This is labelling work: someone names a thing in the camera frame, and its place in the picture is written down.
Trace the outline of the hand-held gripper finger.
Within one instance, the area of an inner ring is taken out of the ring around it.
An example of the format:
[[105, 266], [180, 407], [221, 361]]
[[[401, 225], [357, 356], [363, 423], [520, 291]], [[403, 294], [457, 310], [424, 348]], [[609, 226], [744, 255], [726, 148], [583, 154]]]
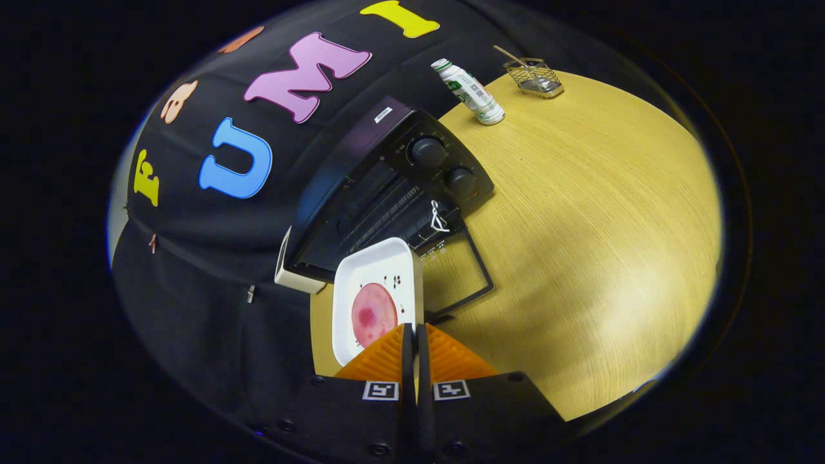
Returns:
[[568, 426], [525, 372], [499, 373], [430, 324], [416, 329], [421, 463], [536, 463]]
[[386, 381], [310, 376], [255, 435], [289, 463], [407, 463], [414, 456], [414, 334], [402, 324], [353, 360], [382, 355]]

